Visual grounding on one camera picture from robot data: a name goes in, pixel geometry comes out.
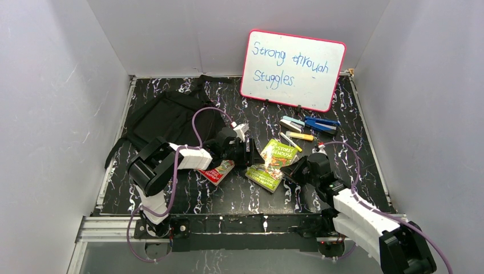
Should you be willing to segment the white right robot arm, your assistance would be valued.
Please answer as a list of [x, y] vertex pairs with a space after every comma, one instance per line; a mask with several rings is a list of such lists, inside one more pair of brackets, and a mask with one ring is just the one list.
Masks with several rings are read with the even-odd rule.
[[323, 210], [321, 228], [328, 236], [352, 239], [374, 258], [383, 273], [434, 273], [434, 257], [420, 228], [412, 221], [399, 223], [378, 214], [338, 179], [323, 153], [305, 156], [281, 168], [287, 179], [314, 186], [330, 207]]

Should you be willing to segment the green treehouse book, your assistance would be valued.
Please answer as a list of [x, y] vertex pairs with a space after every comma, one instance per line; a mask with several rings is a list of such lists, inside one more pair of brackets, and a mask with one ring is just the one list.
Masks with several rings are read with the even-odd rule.
[[284, 177], [280, 168], [291, 165], [298, 152], [297, 148], [271, 139], [261, 152], [263, 163], [249, 167], [245, 176], [270, 193], [274, 193]]

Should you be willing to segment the red treehouse book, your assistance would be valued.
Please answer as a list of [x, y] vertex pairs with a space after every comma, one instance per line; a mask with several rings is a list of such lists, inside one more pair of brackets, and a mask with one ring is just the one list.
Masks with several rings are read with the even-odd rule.
[[232, 171], [234, 166], [234, 161], [223, 160], [218, 167], [212, 170], [198, 170], [198, 172], [214, 186], [218, 186], [219, 183]]

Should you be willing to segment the black backpack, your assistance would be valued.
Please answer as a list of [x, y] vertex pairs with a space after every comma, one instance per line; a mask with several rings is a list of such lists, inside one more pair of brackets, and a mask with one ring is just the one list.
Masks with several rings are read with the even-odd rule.
[[124, 142], [130, 142], [138, 151], [156, 137], [175, 144], [199, 145], [192, 127], [192, 117], [201, 108], [215, 107], [205, 92], [206, 82], [232, 83], [228, 78], [202, 75], [196, 78], [196, 86], [190, 93], [176, 90], [161, 92], [126, 120], [123, 134], [109, 152], [104, 167], [110, 165], [112, 157]]

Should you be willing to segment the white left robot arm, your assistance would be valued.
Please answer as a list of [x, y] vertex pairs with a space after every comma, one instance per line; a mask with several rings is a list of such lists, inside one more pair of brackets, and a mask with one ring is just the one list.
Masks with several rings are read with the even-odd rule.
[[225, 127], [200, 147], [155, 138], [132, 159], [128, 174], [141, 198], [141, 218], [153, 236], [165, 237], [170, 232], [174, 198], [167, 202], [164, 189], [169, 182], [177, 184], [180, 170], [211, 171], [224, 161], [242, 167], [264, 163], [255, 141], [245, 137], [245, 128], [244, 124]]

